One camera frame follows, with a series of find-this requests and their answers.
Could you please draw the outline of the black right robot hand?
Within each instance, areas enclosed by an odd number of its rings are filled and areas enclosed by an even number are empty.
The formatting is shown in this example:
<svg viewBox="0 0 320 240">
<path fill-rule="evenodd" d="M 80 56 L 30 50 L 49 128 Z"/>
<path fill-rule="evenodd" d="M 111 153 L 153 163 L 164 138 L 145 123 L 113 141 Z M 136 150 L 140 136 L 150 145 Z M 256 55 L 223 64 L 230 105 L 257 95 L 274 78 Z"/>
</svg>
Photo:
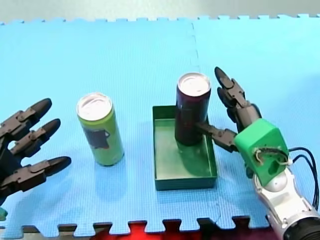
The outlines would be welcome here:
<svg viewBox="0 0 320 240">
<path fill-rule="evenodd" d="M 206 122 L 198 122 L 196 129 L 211 137 L 217 146 L 230 153 L 236 152 L 238 150 L 235 144 L 236 135 L 262 115 L 254 103 L 246 100 L 245 91 L 235 79 L 229 78 L 219 67 L 214 68 L 214 74 L 220 84 L 217 88 L 218 97 L 226 107 L 227 115 L 236 124 L 237 132 L 227 128 L 219 129 Z"/>
</svg>

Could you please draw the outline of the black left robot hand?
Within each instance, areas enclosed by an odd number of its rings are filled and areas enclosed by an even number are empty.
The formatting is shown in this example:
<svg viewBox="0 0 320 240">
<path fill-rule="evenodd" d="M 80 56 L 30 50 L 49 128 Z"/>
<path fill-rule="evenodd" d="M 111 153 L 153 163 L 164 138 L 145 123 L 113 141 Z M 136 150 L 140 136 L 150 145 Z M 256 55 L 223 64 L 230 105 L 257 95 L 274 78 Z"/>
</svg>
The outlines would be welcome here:
<svg viewBox="0 0 320 240">
<path fill-rule="evenodd" d="M 16 192 L 26 192 L 40 184 L 47 177 L 67 168 L 72 160 L 60 156 L 43 160 L 34 165 L 22 166 L 24 158 L 30 158 L 40 151 L 61 125 L 56 118 L 38 130 L 32 127 L 49 111 L 52 106 L 50 98 L 45 98 L 19 110 L 0 124 L 0 202 Z"/>
</svg>

